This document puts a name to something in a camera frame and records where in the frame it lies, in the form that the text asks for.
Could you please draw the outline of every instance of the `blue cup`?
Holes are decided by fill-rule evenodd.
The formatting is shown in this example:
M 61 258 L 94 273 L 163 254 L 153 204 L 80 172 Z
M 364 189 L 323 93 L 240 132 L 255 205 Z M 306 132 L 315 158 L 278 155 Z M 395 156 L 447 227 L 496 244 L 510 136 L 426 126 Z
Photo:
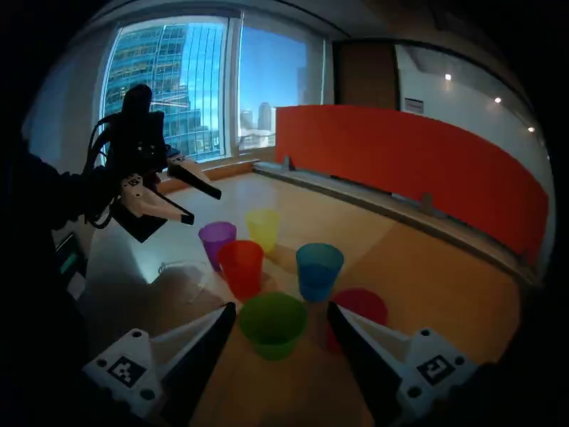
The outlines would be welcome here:
M 330 295 L 344 265 L 339 249 L 325 243 L 309 243 L 297 251 L 298 283 L 306 301 L 324 301 Z

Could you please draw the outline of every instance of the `glass skyscraper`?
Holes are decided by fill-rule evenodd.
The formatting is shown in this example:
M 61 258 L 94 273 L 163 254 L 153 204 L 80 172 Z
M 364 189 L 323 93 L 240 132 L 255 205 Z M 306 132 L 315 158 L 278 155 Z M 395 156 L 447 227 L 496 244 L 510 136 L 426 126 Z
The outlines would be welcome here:
M 225 155 L 220 141 L 220 65 L 225 25 L 182 23 L 123 30 L 108 72 L 104 115 L 144 83 L 164 111 L 164 141 L 196 160 Z

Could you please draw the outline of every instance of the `purple cup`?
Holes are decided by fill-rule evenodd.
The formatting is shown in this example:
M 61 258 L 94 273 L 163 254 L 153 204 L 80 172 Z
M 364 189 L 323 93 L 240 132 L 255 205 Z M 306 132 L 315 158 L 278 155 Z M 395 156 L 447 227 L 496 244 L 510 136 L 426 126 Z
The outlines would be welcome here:
M 218 252 L 226 243 L 237 237 L 237 227 L 228 222 L 215 222 L 203 227 L 198 236 L 215 271 L 221 271 Z

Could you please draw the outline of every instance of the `red cup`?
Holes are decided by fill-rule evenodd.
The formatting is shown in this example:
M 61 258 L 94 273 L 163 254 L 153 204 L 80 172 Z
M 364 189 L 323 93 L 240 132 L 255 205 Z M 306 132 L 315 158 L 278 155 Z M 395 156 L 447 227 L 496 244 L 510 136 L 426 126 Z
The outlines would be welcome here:
M 367 289 L 343 290 L 332 298 L 332 302 L 380 325 L 385 325 L 387 322 L 385 303 L 379 296 Z M 326 329 L 326 348 L 332 353 L 342 353 L 342 348 L 336 341 L 336 335 L 329 323 Z
M 254 297 L 261 291 L 262 259 L 265 252 L 258 243 L 236 240 L 218 253 L 225 281 L 238 300 Z

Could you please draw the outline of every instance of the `plastic cup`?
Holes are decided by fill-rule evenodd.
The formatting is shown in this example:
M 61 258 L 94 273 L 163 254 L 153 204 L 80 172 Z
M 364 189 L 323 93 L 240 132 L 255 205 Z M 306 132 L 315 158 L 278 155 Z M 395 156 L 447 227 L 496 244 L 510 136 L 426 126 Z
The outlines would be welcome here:
M 310 243 L 297 251 L 298 283 L 306 301 L 324 301 L 330 295 L 344 255 L 325 243 Z
M 228 222 L 210 223 L 199 231 L 198 236 L 211 266 L 215 271 L 220 271 L 218 252 L 225 244 L 235 240 L 237 227 Z
M 263 359 L 288 356 L 307 326 L 308 313 L 296 298 L 269 292 L 249 300 L 239 314 L 243 334 Z
M 271 209 L 255 209 L 246 215 L 245 220 L 251 240 L 259 243 L 265 253 L 272 251 L 277 244 L 278 212 Z
M 332 301 L 341 307 L 371 320 L 380 325 L 387 323 L 387 307 L 379 296 L 363 288 L 351 288 L 338 292 Z M 328 323 L 326 329 L 326 348 L 332 353 L 342 353 L 342 348 L 332 326 Z
M 225 281 L 238 300 L 251 298 L 261 291 L 262 259 L 259 244 L 237 240 L 224 245 L 218 254 Z

